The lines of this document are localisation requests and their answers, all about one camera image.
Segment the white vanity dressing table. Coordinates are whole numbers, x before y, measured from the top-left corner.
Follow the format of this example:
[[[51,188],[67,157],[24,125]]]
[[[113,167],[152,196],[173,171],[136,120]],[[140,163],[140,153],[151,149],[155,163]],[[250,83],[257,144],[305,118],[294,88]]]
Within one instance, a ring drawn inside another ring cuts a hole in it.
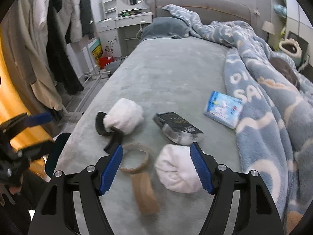
[[[96,28],[104,56],[115,60],[128,56],[138,45],[144,28],[152,23],[145,0],[132,5],[127,0],[102,0],[104,19]]]

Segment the white wardrobe shelf unit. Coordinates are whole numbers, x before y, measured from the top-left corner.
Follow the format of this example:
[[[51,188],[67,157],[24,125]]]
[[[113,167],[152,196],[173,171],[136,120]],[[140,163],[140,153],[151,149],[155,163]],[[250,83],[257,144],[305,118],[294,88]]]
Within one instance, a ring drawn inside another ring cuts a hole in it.
[[[286,35],[295,33],[308,43],[307,54],[312,55],[312,24],[304,10],[296,0],[271,0],[271,23],[274,25],[275,35],[270,36],[270,45],[278,47],[281,31],[286,27]],[[275,5],[286,7],[286,18],[281,18],[274,11]]]

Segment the blue patterned fleece blanket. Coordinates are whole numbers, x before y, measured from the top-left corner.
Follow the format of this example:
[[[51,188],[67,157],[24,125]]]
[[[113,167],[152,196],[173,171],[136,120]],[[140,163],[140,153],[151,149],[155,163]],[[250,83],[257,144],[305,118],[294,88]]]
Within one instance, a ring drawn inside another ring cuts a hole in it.
[[[294,86],[270,63],[280,58],[243,21],[204,25],[190,10],[169,4],[164,10],[183,20],[191,35],[228,47],[224,64],[227,94],[242,101],[236,127],[243,172],[261,173],[286,229],[292,230],[312,202],[312,83],[300,73]]]

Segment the grey upholstered headboard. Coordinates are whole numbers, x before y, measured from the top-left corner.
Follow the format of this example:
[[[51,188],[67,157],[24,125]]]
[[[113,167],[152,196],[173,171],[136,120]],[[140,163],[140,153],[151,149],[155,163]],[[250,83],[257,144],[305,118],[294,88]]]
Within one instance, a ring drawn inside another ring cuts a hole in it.
[[[203,24],[235,20],[253,23],[249,7],[230,0],[147,0],[147,4],[155,18],[170,17],[171,14],[162,8],[174,4],[196,12]]]

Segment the black curved plastic piece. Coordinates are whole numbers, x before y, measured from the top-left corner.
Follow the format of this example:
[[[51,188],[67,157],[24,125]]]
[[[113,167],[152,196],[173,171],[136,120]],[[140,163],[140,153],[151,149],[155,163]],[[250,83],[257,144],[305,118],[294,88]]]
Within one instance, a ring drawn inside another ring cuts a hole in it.
[[[110,127],[109,129],[106,129],[103,122],[106,115],[106,113],[101,111],[97,113],[95,119],[95,128],[99,135],[111,137],[109,143],[104,148],[104,151],[111,155],[113,154],[113,152],[115,152],[118,146],[122,144],[124,133],[120,129],[117,129],[115,127]]]

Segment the teal grey pillow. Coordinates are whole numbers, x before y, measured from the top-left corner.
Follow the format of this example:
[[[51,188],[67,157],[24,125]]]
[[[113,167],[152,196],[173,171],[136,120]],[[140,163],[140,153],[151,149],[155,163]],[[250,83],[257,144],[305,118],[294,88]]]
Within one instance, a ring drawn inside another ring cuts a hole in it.
[[[158,17],[144,28],[141,41],[156,38],[181,39],[189,36],[190,28],[181,19]]]

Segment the clothes rack with hanging garments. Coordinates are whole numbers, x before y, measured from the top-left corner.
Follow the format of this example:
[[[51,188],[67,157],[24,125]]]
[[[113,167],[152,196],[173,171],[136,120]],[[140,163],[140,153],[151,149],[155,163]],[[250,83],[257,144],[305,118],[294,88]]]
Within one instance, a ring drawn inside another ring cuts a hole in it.
[[[67,94],[83,91],[83,83],[69,60],[66,37],[85,48],[81,23],[81,0],[4,0],[1,27],[13,58],[17,85],[31,90],[42,105],[65,116],[70,112],[57,91],[62,83]]]

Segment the white towel ball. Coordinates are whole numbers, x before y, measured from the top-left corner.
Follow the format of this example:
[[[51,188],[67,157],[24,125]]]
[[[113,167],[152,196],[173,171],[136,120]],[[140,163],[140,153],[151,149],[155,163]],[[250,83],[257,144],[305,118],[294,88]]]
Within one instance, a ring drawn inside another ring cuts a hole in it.
[[[115,127],[128,135],[143,122],[143,115],[143,108],[140,105],[132,100],[121,98],[108,111],[103,124],[106,131]]]

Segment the white plush cat bed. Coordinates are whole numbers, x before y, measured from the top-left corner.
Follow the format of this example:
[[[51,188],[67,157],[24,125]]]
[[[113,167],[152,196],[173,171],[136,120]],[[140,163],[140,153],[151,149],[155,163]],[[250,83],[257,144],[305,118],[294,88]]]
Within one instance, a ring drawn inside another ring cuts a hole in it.
[[[302,49],[299,43],[294,39],[284,39],[279,42],[279,51],[292,58],[296,67],[301,65]]]

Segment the orange curtain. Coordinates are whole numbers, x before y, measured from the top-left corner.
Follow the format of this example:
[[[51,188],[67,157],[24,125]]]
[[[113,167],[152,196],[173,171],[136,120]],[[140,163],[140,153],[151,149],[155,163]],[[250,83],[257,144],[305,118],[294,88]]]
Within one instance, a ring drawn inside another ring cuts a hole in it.
[[[12,83],[4,56],[1,54],[1,124],[23,113],[31,115]],[[20,150],[47,139],[49,139],[48,135],[39,125],[25,129],[13,138],[10,143],[15,150]]]

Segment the blue white tissue pack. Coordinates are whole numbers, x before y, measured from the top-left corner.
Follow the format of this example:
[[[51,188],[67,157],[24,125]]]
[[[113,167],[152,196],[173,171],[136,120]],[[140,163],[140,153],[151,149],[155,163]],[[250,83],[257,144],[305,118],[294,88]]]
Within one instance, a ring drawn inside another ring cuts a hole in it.
[[[213,91],[204,109],[204,115],[235,129],[243,109],[241,100]]]

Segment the black tissue packet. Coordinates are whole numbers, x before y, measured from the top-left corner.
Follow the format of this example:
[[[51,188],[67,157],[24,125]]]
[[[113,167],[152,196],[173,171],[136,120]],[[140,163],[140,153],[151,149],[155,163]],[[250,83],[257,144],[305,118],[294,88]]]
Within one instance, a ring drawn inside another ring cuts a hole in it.
[[[153,121],[168,139],[178,145],[190,146],[203,136],[200,129],[175,112],[155,114]]]

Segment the grey flat heater on floor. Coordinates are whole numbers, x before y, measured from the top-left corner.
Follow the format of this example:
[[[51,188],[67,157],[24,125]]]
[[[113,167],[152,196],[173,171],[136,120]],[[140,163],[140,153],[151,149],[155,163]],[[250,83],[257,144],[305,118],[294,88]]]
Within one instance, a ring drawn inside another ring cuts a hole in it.
[[[120,65],[123,63],[124,59],[119,59],[116,61],[113,61],[106,65],[106,71],[109,71],[110,74],[114,74],[115,71],[120,67]]]

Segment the red box on floor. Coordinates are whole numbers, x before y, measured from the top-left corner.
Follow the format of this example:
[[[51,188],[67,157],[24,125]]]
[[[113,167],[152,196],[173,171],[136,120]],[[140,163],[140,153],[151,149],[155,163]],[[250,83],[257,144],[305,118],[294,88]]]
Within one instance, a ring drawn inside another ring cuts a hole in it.
[[[109,63],[112,63],[113,62],[113,57],[112,56],[102,56],[99,58],[99,68],[102,70],[102,69],[105,69],[106,66],[109,64]]]

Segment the yellow picture board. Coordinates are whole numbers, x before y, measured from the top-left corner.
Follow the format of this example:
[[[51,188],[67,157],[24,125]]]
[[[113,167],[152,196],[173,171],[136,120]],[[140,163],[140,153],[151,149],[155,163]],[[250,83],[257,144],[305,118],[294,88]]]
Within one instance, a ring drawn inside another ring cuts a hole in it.
[[[100,66],[99,59],[103,55],[102,45],[99,38],[93,40],[91,43],[88,44],[88,50],[95,64],[99,67]]]

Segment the small bedside lamp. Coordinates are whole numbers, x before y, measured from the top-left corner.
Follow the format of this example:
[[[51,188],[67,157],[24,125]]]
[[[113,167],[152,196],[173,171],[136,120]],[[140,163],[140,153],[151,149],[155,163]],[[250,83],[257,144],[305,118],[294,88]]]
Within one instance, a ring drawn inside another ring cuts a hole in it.
[[[274,24],[269,22],[269,21],[264,21],[263,26],[262,26],[262,30],[264,32],[266,32],[267,36],[266,36],[266,42],[269,41],[270,39],[270,35],[275,35],[275,27]]]

